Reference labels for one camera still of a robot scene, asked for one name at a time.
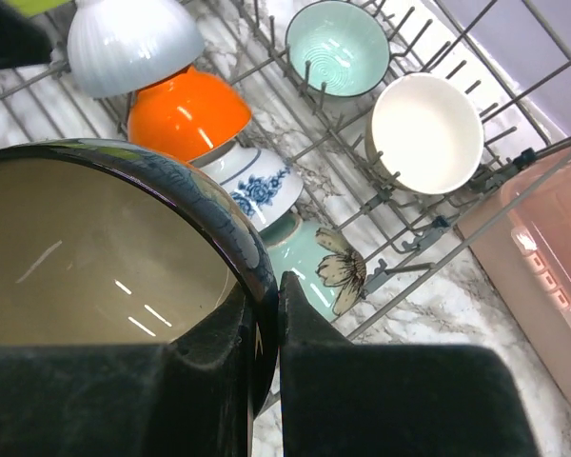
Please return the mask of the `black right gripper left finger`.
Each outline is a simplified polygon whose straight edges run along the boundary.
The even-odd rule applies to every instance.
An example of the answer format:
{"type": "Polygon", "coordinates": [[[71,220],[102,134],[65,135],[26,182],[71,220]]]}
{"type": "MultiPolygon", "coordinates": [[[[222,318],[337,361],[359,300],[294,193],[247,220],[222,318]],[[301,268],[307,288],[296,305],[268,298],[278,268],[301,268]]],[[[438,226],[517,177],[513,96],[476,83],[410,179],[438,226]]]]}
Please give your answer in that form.
{"type": "Polygon", "coordinates": [[[167,344],[0,347],[0,456],[247,456],[241,288],[167,344]]]}

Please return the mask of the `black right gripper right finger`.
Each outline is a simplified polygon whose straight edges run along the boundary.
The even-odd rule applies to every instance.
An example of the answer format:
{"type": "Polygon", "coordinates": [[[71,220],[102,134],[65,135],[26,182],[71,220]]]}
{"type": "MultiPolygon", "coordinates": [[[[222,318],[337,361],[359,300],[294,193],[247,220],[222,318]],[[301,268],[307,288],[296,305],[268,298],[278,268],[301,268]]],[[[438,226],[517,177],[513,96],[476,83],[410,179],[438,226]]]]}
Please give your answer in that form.
{"type": "Polygon", "coordinates": [[[473,345],[356,345],[285,273],[280,394],[287,456],[535,456],[499,355],[473,345]]]}

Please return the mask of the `celadon green bowl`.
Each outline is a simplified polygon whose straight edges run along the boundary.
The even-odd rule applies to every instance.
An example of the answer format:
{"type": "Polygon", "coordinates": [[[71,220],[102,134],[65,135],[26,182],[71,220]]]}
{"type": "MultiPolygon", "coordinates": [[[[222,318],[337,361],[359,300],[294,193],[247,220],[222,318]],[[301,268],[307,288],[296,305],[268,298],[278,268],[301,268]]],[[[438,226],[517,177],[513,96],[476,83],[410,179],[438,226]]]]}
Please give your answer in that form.
{"type": "Polygon", "coordinates": [[[275,275],[295,273],[307,301],[327,321],[346,313],[360,297],[365,261],[341,233],[289,211],[261,238],[275,275]]]}

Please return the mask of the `dark brown bowl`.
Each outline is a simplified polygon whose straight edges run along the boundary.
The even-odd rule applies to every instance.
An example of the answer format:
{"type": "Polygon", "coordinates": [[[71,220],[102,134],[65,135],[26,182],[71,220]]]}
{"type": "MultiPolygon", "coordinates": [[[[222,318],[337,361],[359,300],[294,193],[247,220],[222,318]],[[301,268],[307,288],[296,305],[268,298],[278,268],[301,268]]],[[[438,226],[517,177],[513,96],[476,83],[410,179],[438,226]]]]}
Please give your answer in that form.
{"type": "Polygon", "coordinates": [[[260,408],[278,286],[258,231],[218,184],[119,140],[0,149],[0,345],[172,342],[237,290],[255,319],[260,408]]]}

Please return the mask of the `blue floral bowl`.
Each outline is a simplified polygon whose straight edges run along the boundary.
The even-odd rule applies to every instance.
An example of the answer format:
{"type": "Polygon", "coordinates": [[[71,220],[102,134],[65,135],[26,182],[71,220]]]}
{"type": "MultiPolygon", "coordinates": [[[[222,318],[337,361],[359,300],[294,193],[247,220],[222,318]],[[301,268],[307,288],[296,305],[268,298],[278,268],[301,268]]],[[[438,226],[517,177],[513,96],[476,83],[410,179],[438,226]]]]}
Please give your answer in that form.
{"type": "Polygon", "coordinates": [[[218,183],[259,231],[286,213],[304,188],[299,173],[277,152],[246,148],[235,140],[192,165],[218,183]]]}

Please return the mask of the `beige patterned bowl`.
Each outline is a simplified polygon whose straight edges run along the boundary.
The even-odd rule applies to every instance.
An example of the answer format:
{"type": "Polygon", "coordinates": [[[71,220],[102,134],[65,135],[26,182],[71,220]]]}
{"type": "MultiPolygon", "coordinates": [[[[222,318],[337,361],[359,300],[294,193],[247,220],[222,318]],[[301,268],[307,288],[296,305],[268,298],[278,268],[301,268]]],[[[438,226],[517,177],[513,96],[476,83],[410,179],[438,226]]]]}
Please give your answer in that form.
{"type": "Polygon", "coordinates": [[[388,85],[366,122],[368,162],[397,187],[421,194],[461,188],[477,170],[483,146],[482,121],[468,96],[426,72],[388,85]]]}

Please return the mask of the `white round bowl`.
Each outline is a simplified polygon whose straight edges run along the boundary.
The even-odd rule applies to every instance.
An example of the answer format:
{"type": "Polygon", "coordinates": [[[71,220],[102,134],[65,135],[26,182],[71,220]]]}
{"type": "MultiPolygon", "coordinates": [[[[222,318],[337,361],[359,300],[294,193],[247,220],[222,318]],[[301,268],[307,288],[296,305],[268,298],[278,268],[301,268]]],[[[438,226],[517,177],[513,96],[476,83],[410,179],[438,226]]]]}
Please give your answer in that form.
{"type": "Polygon", "coordinates": [[[251,117],[237,90],[189,65],[136,92],[128,115],[128,140],[189,162],[233,139],[251,117]]]}

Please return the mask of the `grey bowl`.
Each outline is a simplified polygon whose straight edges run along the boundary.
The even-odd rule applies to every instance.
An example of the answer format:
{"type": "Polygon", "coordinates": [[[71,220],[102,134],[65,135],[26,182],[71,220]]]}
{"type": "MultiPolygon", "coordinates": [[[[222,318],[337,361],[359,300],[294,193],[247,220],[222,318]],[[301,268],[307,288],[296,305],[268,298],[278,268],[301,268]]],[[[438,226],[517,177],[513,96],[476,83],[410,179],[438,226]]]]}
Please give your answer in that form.
{"type": "Polygon", "coordinates": [[[204,38],[177,1],[78,1],[67,53],[72,76],[92,98],[159,82],[198,58],[204,38]]]}

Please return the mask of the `yellow-green bowl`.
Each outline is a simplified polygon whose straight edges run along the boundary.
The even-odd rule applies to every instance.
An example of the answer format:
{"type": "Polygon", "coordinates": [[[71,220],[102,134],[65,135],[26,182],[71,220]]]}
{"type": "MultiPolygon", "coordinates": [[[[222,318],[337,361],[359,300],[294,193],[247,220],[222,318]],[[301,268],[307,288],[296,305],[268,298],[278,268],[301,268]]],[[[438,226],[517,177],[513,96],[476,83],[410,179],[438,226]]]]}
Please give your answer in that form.
{"type": "Polygon", "coordinates": [[[68,2],[69,0],[6,0],[9,6],[27,17],[54,10],[68,2]]]}

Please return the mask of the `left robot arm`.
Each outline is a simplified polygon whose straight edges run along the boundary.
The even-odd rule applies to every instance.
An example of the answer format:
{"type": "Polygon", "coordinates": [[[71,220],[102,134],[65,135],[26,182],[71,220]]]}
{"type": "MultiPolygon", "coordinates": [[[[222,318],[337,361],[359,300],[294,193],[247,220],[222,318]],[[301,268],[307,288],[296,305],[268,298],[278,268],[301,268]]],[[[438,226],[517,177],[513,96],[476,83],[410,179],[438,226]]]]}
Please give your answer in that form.
{"type": "Polygon", "coordinates": [[[52,51],[44,29],[0,1],[0,70],[48,64],[52,51]]]}

